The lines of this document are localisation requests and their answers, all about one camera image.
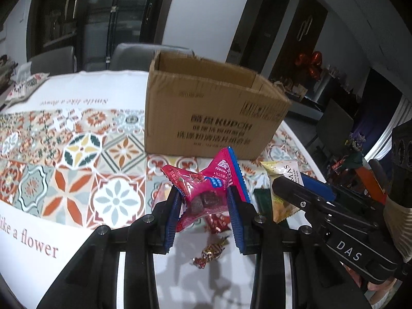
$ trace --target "plastic bag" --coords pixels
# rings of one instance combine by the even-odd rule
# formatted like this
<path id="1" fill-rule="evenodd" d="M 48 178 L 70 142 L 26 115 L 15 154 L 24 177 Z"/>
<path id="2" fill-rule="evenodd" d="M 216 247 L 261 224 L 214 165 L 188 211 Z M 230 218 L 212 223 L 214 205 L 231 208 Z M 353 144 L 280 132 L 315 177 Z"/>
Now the plastic bag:
<path id="1" fill-rule="evenodd" d="M 241 199 L 250 202 L 231 147 L 221 149 L 210 165 L 199 173 L 172 165 L 165 165 L 161 170 L 184 198 L 185 210 L 178 221 L 177 232 L 199 218 L 227 211 L 227 189 L 232 184 L 237 187 Z"/>
<path id="2" fill-rule="evenodd" d="M 272 190 L 273 180 L 281 175 L 303 186 L 297 161 L 261 161 L 270 179 L 270 194 L 272 199 L 273 221 L 279 223 L 299 211 L 293 204 L 275 195 Z"/>

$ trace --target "red balloon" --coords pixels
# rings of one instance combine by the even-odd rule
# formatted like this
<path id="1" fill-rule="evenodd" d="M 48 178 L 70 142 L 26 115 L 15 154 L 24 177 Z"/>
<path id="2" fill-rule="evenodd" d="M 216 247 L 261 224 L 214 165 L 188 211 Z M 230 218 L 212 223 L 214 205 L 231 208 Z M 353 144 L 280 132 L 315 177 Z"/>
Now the red balloon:
<path id="1" fill-rule="evenodd" d="M 319 81 L 319 80 L 321 79 L 321 74 L 319 73 L 318 69 L 317 69 L 315 66 L 310 65 L 310 66 L 308 67 L 308 72 L 309 72 L 309 75 L 310 75 L 313 79 L 315 79 L 315 80 L 317 80 L 317 81 Z"/>
<path id="2" fill-rule="evenodd" d="M 322 53 L 320 51 L 315 51 L 312 53 L 310 64 L 316 66 L 322 65 Z"/>
<path id="3" fill-rule="evenodd" d="M 295 60 L 295 65 L 296 66 L 300 66 L 300 65 L 306 66 L 309 64 L 309 61 L 310 59 L 306 53 L 299 53 L 299 55 L 297 56 Z"/>

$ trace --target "screw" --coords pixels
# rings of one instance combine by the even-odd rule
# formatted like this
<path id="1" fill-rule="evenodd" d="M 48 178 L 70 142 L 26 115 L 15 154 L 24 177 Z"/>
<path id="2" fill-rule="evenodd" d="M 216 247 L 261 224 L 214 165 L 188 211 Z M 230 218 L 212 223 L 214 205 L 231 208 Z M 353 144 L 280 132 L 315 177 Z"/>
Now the screw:
<path id="1" fill-rule="evenodd" d="M 312 228 L 308 225 L 302 225 L 299 230 L 305 235 L 310 235 L 312 233 Z"/>
<path id="2" fill-rule="evenodd" d="M 145 223 L 151 223 L 151 222 L 153 222 L 155 219 L 154 219 L 155 217 L 152 215 L 152 214 L 147 214 L 147 215 L 144 215 L 143 217 L 142 217 L 142 220 L 143 220 L 143 222 L 145 222 Z"/>
<path id="3" fill-rule="evenodd" d="M 109 229 L 110 227 L 108 227 L 107 225 L 101 225 L 96 230 L 99 235 L 104 235 L 105 233 L 107 233 L 107 231 L 109 231 Z"/>
<path id="4" fill-rule="evenodd" d="M 263 216 L 263 215 L 256 215 L 255 216 L 255 221 L 257 223 L 260 223 L 260 224 L 265 223 L 266 222 L 266 217 Z"/>

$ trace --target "cardboard box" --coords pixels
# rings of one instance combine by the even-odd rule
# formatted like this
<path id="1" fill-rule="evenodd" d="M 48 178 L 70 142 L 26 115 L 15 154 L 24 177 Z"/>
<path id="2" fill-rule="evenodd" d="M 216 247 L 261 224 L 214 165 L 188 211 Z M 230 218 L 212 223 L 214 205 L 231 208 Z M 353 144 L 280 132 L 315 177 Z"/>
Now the cardboard box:
<path id="1" fill-rule="evenodd" d="M 181 53 L 158 52 L 149 71 L 145 150 L 212 158 L 232 146 L 256 159 L 290 101 L 257 73 Z"/>

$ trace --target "dark curtain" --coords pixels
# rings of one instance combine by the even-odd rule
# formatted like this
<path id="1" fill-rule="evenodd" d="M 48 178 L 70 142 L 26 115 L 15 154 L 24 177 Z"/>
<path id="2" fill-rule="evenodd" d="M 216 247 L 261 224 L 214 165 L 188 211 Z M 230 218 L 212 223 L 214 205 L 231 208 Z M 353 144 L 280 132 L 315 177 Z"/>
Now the dark curtain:
<path id="1" fill-rule="evenodd" d="M 402 93 L 391 82 L 370 69 L 352 132 L 365 135 L 363 154 L 382 136 L 399 105 Z"/>

